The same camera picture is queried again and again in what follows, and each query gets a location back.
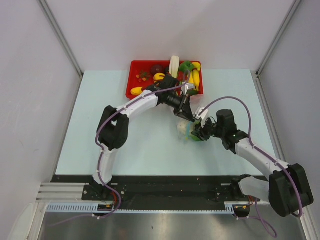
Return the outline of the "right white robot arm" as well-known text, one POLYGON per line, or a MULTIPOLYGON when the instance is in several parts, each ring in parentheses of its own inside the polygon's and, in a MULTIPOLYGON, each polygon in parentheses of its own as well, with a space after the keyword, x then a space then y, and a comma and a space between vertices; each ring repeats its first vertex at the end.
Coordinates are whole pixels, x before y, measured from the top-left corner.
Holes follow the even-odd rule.
POLYGON ((249 174, 235 178, 230 188, 235 200, 256 197, 268 202, 281 217, 292 215, 314 203, 306 171, 300 164, 290 165, 251 144, 249 135, 237 129, 231 110, 219 110, 216 117, 213 121, 208 110, 198 108, 194 114, 196 124, 192 135, 201 141, 219 138, 227 151, 248 161, 266 178, 260 180, 249 174))

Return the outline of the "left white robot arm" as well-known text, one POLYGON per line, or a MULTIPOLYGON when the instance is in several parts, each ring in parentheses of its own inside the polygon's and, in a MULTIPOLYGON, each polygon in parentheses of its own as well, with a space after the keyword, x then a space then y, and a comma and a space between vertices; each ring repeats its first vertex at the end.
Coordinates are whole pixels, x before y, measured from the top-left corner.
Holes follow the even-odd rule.
POLYGON ((100 147, 100 155, 96 173, 93 175, 97 183, 93 194, 100 200, 110 196, 111 191, 117 191, 108 183, 112 180, 112 171, 117 151, 128 139, 129 124, 138 115, 160 104, 173 108, 173 114, 179 118, 194 122, 195 117, 190 106, 190 92, 195 89, 193 83, 179 81, 166 75, 162 81, 144 87, 142 93, 120 107, 107 106, 101 116, 95 143, 100 147))

